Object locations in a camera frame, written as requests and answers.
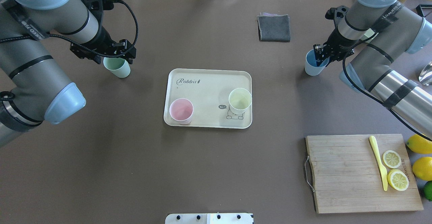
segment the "lemon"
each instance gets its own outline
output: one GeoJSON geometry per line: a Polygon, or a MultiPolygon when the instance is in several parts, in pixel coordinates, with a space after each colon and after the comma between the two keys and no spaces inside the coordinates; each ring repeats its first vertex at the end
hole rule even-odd
{"type": "Polygon", "coordinates": [[[388,150],[382,155],[384,164],[390,168],[398,168],[401,164],[401,157],[393,150],[388,150]]]}
{"type": "Polygon", "coordinates": [[[411,136],[406,142],[406,146],[418,154],[432,153],[432,141],[428,141],[418,134],[411,136]]]}
{"type": "Polygon", "coordinates": [[[415,161],[412,172],[421,180],[432,181],[432,157],[426,156],[415,161]]]}
{"type": "Polygon", "coordinates": [[[432,181],[428,181],[423,188],[427,200],[432,201],[432,181]]]}
{"type": "Polygon", "coordinates": [[[404,191],[409,186],[409,180],[399,169],[392,169],[387,174],[387,181],[391,187],[398,191],[404,191]]]}

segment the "plastic knife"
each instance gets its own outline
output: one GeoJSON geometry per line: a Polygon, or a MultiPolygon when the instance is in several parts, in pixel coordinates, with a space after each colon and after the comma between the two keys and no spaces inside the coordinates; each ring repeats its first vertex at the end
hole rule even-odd
{"type": "Polygon", "coordinates": [[[387,169],[384,167],[384,165],[381,162],[381,157],[379,154],[377,139],[375,138],[375,136],[372,135],[369,137],[369,142],[371,143],[372,150],[374,152],[375,158],[376,158],[377,163],[378,163],[379,173],[381,175],[381,180],[382,180],[382,188],[384,189],[384,191],[387,191],[387,187],[388,187],[387,169]]]}

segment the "wire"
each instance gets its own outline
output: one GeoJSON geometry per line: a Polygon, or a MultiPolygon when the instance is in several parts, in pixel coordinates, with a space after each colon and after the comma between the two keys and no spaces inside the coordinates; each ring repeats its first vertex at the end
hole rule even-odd
{"type": "MultiPolygon", "coordinates": [[[[361,41],[361,42],[358,42],[357,44],[355,44],[353,47],[352,47],[352,49],[353,48],[355,48],[356,46],[358,46],[358,45],[360,45],[360,44],[362,44],[362,43],[364,43],[364,42],[366,42],[366,41],[369,41],[370,39],[372,39],[372,38],[374,38],[375,36],[377,35],[377,33],[375,33],[373,36],[371,36],[370,38],[368,38],[368,39],[366,39],[366,40],[364,40],[364,41],[361,41]]],[[[369,93],[367,93],[365,90],[363,90],[363,89],[361,89],[360,87],[358,87],[358,85],[356,85],[355,84],[355,82],[350,78],[350,76],[348,75],[348,72],[347,72],[347,67],[346,67],[346,65],[345,65],[345,60],[347,59],[347,56],[344,56],[344,59],[342,60],[342,69],[344,70],[344,74],[345,74],[345,76],[346,76],[346,78],[348,79],[348,81],[350,81],[350,83],[352,84],[352,86],[353,87],[355,87],[358,91],[360,91],[361,93],[363,93],[364,95],[366,95],[366,96],[368,96],[369,98],[371,98],[371,99],[373,99],[374,101],[376,101],[376,102],[378,102],[379,104],[383,104],[380,100],[378,100],[375,96],[372,96],[372,95],[370,95],[369,93]]],[[[429,139],[427,136],[425,136],[425,135],[423,135],[423,134],[421,134],[420,132],[418,132],[416,129],[414,129],[413,127],[411,127],[409,124],[407,124],[395,111],[393,111],[393,110],[391,110],[391,109],[389,109],[389,111],[390,111],[390,113],[393,115],[393,116],[395,116],[395,118],[397,118],[403,125],[405,125],[407,128],[409,128],[412,132],[414,132],[414,133],[416,133],[416,134],[418,134],[418,135],[420,135],[421,137],[423,137],[423,138],[425,138],[426,140],[428,140],[428,141],[431,141],[431,139],[429,139]]]]}
{"type": "MultiPolygon", "coordinates": [[[[134,12],[132,11],[131,7],[125,1],[123,1],[123,0],[110,0],[110,1],[112,1],[113,3],[120,3],[120,4],[125,5],[126,8],[128,8],[129,12],[131,13],[132,17],[134,18],[135,29],[136,29],[135,30],[134,42],[132,43],[131,47],[129,49],[127,49],[126,51],[124,51],[123,53],[120,53],[118,55],[106,55],[106,54],[98,53],[98,52],[96,52],[94,50],[91,50],[88,47],[85,47],[85,46],[77,43],[76,41],[74,41],[72,39],[69,39],[69,38],[66,38],[64,36],[61,36],[61,35],[48,33],[48,36],[51,37],[51,38],[60,38],[60,39],[63,39],[65,41],[68,41],[68,42],[76,45],[77,47],[79,47],[79,48],[81,48],[83,50],[86,50],[87,52],[90,52],[90,53],[93,53],[95,55],[98,55],[98,56],[102,56],[102,57],[106,57],[106,58],[119,58],[119,57],[122,57],[123,55],[125,55],[126,53],[128,53],[129,51],[131,51],[135,47],[136,40],[138,39],[138,21],[136,20],[136,16],[135,16],[134,12]]],[[[13,38],[1,39],[0,40],[0,44],[4,43],[4,42],[20,41],[20,40],[25,40],[25,39],[32,39],[32,37],[29,36],[29,35],[25,35],[25,36],[16,36],[16,37],[13,37],[13,38]]]]}

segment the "plastic cup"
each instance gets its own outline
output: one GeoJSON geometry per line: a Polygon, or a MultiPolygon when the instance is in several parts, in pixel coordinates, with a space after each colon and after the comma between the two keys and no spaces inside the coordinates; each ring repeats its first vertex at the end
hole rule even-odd
{"type": "Polygon", "coordinates": [[[252,105],[252,94],[244,88],[236,88],[228,96],[229,108],[235,115],[242,115],[252,105]]]}
{"type": "Polygon", "coordinates": [[[169,114],[179,124],[188,124],[192,121],[193,104],[186,98],[179,98],[171,103],[169,114]]]}
{"type": "Polygon", "coordinates": [[[131,67],[126,60],[122,58],[105,58],[104,66],[118,78],[126,78],[131,73],[131,67]]]}
{"type": "Polygon", "coordinates": [[[315,59],[314,51],[310,50],[306,54],[306,62],[304,64],[304,70],[310,76],[317,76],[319,75],[319,73],[321,73],[321,71],[323,71],[325,66],[328,64],[329,60],[330,60],[329,58],[325,59],[322,62],[322,64],[318,66],[317,61],[315,59]]]}

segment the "brown table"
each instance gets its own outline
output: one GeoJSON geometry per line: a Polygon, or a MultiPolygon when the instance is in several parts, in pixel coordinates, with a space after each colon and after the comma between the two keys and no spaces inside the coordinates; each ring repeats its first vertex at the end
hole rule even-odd
{"type": "MultiPolygon", "coordinates": [[[[412,133],[387,110],[304,57],[333,30],[326,10],[354,0],[125,0],[139,20],[128,78],[45,41],[87,99],[59,125],[45,122],[0,149],[1,223],[164,223],[169,213],[249,212],[255,223],[429,223],[424,211],[319,215],[304,180],[304,137],[412,133]],[[259,42],[257,15],[289,14],[290,43],[259,42]],[[243,130],[171,127],[163,121],[175,68],[245,70],[253,123],[243,130]]],[[[133,39],[128,11],[105,12],[113,39],[133,39]]],[[[429,45],[393,68],[417,81],[429,45]]],[[[2,89],[13,84],[6,75],[2,89]]],[[[432,88],[423,86],[432,93],[432,88]]]]}

